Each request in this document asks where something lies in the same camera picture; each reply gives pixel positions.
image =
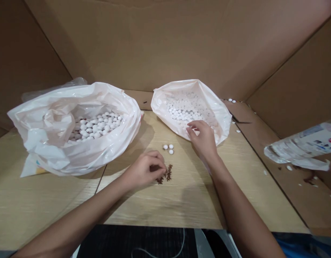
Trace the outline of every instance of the left hand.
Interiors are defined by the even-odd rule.
[[[130,189],[142,187],[163,176],[166,171],[164,158],[157,150],[141,154],[121,175]]]

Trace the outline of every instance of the dried brown material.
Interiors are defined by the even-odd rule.
[[[170,165],[168,166],[168,169],[167,169],[166,172],[164,173],[164,175],[163,175],[162,177],[156,179],[156,181],[157,181],[157,183],[158,183],[159,185],[162,185],[162,184],[163,184],[163,180],[164,180],[164,178],[165,178],[167,181],[171,180],[171,169],[172,169],[172,165],[170,164]]]

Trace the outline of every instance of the plastic water bottle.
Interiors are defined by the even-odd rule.
[[[264,154],[276,163],[288,163],[326,153],[331,153],[331,120],[264,148]]]

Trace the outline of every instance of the hand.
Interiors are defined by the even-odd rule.
[[[199,158],[207,161],[208,158],[215,157],[218,153],[213,129],[202,120],[192,121],[188,123],[188,126],[190,126],[187,127],[189,138]],[[197,136],[194,131],[199,131],[200,134]]]
[[[145,186],[163,176],[166,171],[164,158],[157,150],[141,154],[121,175],[130,190]]]

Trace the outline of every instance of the cardboard flap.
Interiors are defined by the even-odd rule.
[[[223,100],[223,103],[234,116],[237,122],[251,123],[250,114],[253,113],[253,111],[245,102],[232,103],[228,100]]]

